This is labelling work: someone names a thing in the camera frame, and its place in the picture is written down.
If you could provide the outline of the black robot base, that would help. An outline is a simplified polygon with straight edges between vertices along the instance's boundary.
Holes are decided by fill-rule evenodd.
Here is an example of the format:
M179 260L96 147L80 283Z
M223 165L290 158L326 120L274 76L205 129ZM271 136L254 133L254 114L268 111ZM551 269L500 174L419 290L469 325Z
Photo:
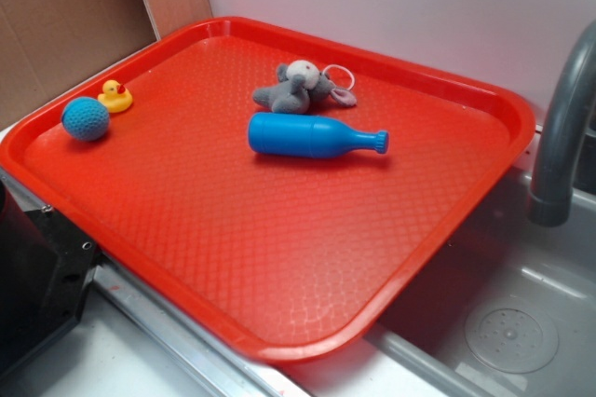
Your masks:
M61 212L25 211L1 185L1 377L78 325L98 255Z

